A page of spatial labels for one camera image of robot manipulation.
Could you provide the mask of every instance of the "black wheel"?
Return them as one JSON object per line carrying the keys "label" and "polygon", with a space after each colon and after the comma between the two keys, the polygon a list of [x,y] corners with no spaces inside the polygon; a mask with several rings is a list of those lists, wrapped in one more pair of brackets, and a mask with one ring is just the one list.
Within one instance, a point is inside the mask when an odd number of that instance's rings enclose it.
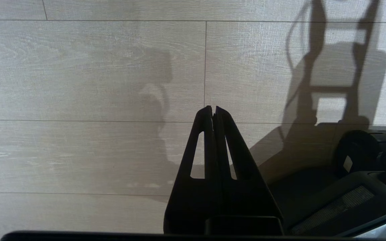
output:
{"label": "black wheel", "polygon": [[386,131],[348,131],[337,145],[334,162],[339,176],[354,171],[386,171]]}

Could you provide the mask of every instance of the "metal grille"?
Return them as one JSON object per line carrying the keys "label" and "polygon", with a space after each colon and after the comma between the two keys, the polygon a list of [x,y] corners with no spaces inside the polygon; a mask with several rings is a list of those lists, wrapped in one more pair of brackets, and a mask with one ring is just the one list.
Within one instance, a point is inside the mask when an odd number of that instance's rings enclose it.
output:
{"label": "metal grille", "polygon": [[337,215],[340,215],[348,209],[351,209],[364,203],[367,200],[370,200],[373,197],[374,195],[369,190],[367,190],[367,188],[364,186],[359,186],[358,188],[347,192],[342,197],[332,201],[311,215],[309,218],[305,219],[303,222],[294,226],[291,229],[291,233],[298,235],[311,230],[320,224],[335,218]]}

